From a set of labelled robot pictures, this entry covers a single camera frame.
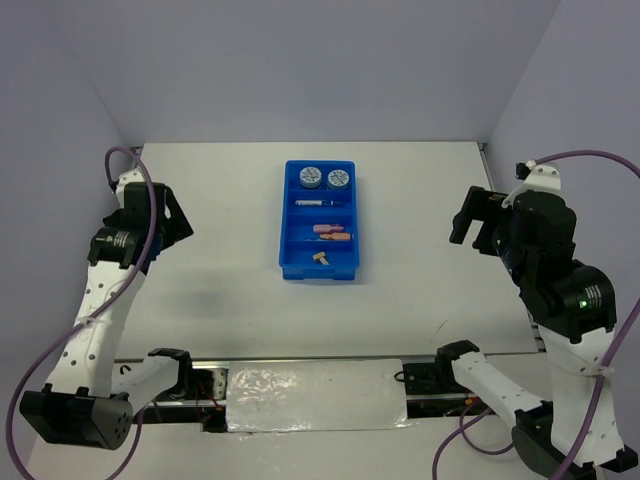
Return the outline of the white pen blue cap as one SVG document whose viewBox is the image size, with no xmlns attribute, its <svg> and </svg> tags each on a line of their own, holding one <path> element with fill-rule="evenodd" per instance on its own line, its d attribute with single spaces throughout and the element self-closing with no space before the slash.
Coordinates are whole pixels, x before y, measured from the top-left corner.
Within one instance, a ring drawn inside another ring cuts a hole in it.
<svg viewBox="0 0 640 480">
<path fill-rule="evenodd" d="M 294 205 L 301 207 L 343 207 L 345 202 L 337 200 L 295 200 Z"/>
</svg>

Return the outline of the orange plastic cap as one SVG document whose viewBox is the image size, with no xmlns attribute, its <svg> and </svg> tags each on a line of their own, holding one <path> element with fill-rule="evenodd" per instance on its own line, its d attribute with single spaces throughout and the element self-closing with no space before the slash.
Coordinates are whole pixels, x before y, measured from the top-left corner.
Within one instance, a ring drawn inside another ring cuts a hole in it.
<svg viewBox="0 0 640 480">
<path fill-rule="evenodd" d="M 350 241 L 352 236 L 348 232 L 331 232 L 320 235 L 321 239 L 331 241 Z"/>
</svg>

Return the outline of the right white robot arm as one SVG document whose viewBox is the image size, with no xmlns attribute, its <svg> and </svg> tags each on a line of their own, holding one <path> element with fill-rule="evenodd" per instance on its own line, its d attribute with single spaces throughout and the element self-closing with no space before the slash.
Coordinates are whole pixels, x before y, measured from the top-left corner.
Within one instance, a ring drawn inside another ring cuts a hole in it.
<svg viewBox="0 0 640 480">
<path fill-rule="evenodd" d="M 450 240 L 462 243 L 480 223 L 473 246 L 498 257 L 518 288 L 546 348 L 552 396 L 528 392 L 469 341 L 438 350 L 436 383 L 475 394 L 509 428 L 520 460 L 542 477 L 628 471 L 639 456 L 622 440 L 614 409 L 611 363 L 623 335 L 614 287 L 574 256 L 577 217 L 555 166 L 529 161 L 516 171 L 520 183 L 508 194 L 470 188 Z"/>
</svg>

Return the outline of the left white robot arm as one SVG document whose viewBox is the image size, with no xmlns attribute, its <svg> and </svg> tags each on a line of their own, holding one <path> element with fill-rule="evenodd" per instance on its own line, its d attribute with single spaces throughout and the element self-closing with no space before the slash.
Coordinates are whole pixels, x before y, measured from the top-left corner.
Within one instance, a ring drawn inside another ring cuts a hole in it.
<svg viewBox="0 0 640 480">
<path fill-rule="evenodd" d="M 118 209 L 90 242 L 88 276 L 74 332 L 39 391 L 19 402 L 47 443 L 118 449 L 135 414 L 157 396 L 189 396 L 196 385 L 190 354 L 155 348 L 132 371 L 113 372 L 134 299 L 159 254 L 192 235 L 173 191 L 147 184 L 140 169 L 116 184 Z"/>
</svg>

